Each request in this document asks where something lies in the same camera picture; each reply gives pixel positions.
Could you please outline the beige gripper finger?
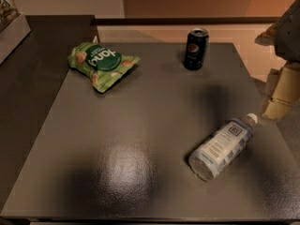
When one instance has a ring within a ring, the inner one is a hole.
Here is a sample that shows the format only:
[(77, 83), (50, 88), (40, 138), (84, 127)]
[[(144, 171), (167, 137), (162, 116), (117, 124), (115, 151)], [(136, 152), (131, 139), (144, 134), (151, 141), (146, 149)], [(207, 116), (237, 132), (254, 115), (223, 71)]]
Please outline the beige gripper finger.
[(300, 63), (288, 61), (281, 69), (271, 69), (265, 86), (261, 114), (280, 120), (300, 98)]

